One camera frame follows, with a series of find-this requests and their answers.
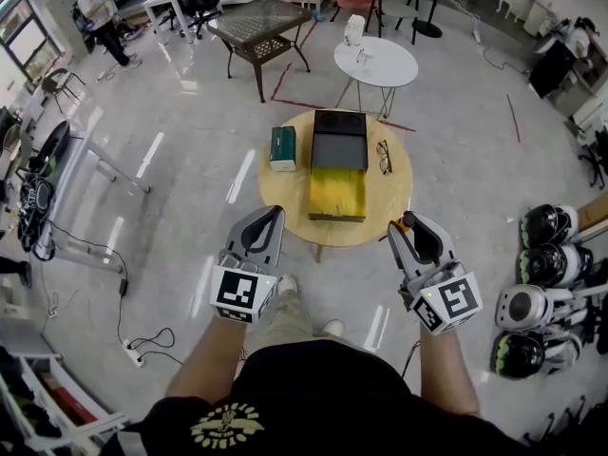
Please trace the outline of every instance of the white round table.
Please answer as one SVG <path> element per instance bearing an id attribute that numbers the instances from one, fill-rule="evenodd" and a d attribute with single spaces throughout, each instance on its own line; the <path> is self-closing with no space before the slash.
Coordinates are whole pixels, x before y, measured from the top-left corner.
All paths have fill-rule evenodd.
<path id="1" fill-rule="evenodd" d="M 338 44 L 333 51 L 333 59 L 338 67 L 349 75 L 349 81 L 334 108 L 339 107 L 351 83 L 356 81 L 359 111 L 362 111 L 359 83 L 377 86 L 382 90 L 384 101 L 378 119 L 381 115 L 389 117 L 395 90 L 408 85 L 418 76 L 418 63 L 414 56 L 404 47 L 378 37 L 361 37 L 359 46 Z"/>

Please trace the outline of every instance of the eyeglasses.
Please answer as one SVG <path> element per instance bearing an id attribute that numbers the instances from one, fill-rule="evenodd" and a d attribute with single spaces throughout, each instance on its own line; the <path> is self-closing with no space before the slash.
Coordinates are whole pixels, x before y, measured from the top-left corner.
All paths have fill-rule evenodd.
<path id="1" fill-rule="evenodd" d="M 389 146 L 387 141 L 381 141 L 376 145 L 376 152 L 380 156 L 380 170 L 382 174 L 392 173 L 392 163 L 390 162 Z"/>

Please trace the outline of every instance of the socket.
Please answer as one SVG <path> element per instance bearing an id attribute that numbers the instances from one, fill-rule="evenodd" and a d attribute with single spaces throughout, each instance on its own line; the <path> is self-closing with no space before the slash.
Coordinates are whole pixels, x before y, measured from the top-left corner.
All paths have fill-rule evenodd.
<path id="1" fill-rule="evenodd" d="M 143 367 L 145 360 L 140 361 L 138 358 L 140 357 L 140 354 L 137 353 L 137 350 L 130 350 L 129 348 L 127 348 L 127 346 L 129 346 L 129 340 L 128 339 L 124 339 L 123 343 L 121 345 L 123 347 L 124 352 L 126 352 L 127 356 L 129 358 L 131 358 L 131 361 L 133 363 L 135 363 L 135 365 L 137 365 L 138 368 Z"/>

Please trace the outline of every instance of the open box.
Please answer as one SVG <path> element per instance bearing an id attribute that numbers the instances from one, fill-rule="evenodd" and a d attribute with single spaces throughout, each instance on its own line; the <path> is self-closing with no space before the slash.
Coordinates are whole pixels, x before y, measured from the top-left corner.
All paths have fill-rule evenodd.
<path id="1" fill-rule="evenodd" d="M 367 171 L 365 114 L 315 111 L 309 218 L 363 221 Z"/>

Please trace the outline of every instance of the black t-shirt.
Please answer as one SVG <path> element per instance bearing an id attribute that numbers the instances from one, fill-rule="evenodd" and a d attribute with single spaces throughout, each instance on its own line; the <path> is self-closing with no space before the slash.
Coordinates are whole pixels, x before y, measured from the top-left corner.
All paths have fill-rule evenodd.
<path id="1" fill-rule="evenodd" d="M 141 444 L 149 455 L 525 452 L 488 422 L 447 413 L 412 395 L 382 359 L 331 340 L 257 351 L 225 400 L 210 406 L 196 397 L 167 398 L 125 431 L 112 437 L 103 455 L 138 454 L 133 448 L 141 450 Z"/>

